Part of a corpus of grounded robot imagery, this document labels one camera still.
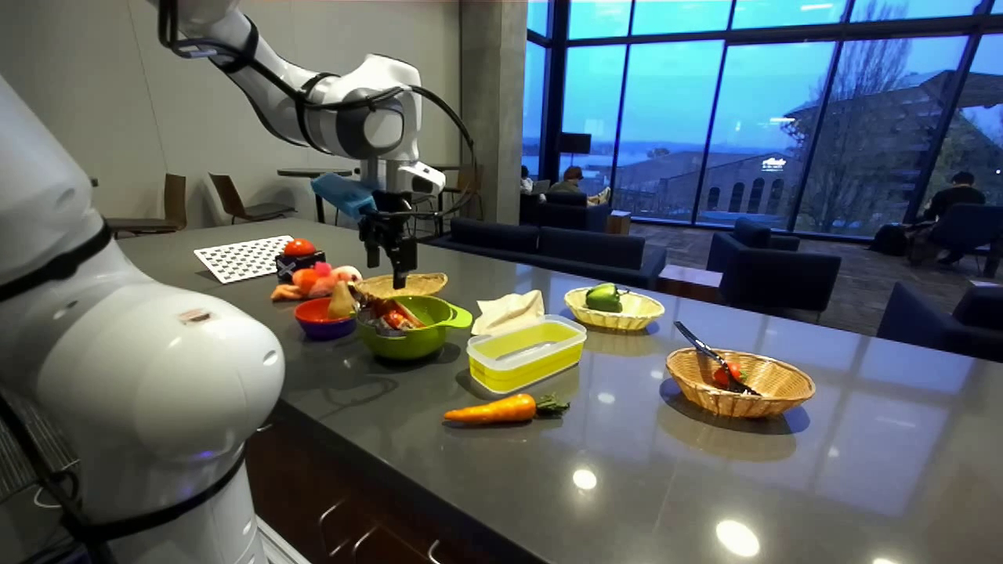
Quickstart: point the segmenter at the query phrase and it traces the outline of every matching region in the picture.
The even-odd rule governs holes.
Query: spoon
[[[718,348],[707,348],[706,340],[700,340],[696,332],[693,332],[685,323],[680,323],[680,320],[676,320],[676,329],[680,329],[683,338],[696,348],[696,354],[713,357],[718,366],[723,366],[723,369],[731,371],[731,386],[732,386],[732,387],[750,391],[750,394],[757,394],[756,387],[750,387],[750,386],[740,379],[736,366],[731,366]]]

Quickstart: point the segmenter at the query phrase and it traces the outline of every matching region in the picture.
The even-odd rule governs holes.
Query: carrot
[[[381,320],[389,329],[397,329],[397,332],[413,332],[420,327],[420,320],[397,299],[387,303]]]
[[[489,403],[471,403],[446,409],[442,418],[451,427],[511,427],[511,423],[529,423],[537,416],[556,416],[564,412],[572,403],[557,403],[551,399],[537,400],[533,394],[509,394]]]

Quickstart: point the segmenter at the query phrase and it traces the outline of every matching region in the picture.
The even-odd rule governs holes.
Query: green vegetable
[[[614,283],[601,283],[601,284],[593,284],[586,291],[586,307],[588,310],[612,310],[616,312],[624,303],[622,303],[622,289]]]

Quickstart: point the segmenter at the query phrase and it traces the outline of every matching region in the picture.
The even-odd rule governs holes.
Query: dark wood cabinet
[[[256,512],[310,560],[538,560],[310,418],[247,438]]]

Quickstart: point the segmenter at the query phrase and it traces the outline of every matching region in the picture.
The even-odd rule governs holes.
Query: woven basket
[[[693,348],[676,348],[667,354],[666,366],[680,382],[680,391],[689,403],[700,403],[718,416],[778,416],[815,394],[813,376],[794,363],[750,352],[721,354],[740,366],[742,382],[757,394],[707,386],[718,363]]]
[[[657,320],[666,312],[660,299],[639,295],[639,291],[624,291],[622,295],[622,310],[588,310],[586,307],[586,291],[588,289],[572,289],[564,295],[564,303],[572,310],[573,320],[586,323],[586,327],[598,327],[598,329],[612,329],[612,332],[643,332],[653,327],[653,320]]]
[[[448,284],[448,273],[406,273],[404,289],[396,289],[392,275],[366,275],[353,283],[356,291],[376,297],[376,299],[396,299],[396,297],[425,297],[440,295]]]

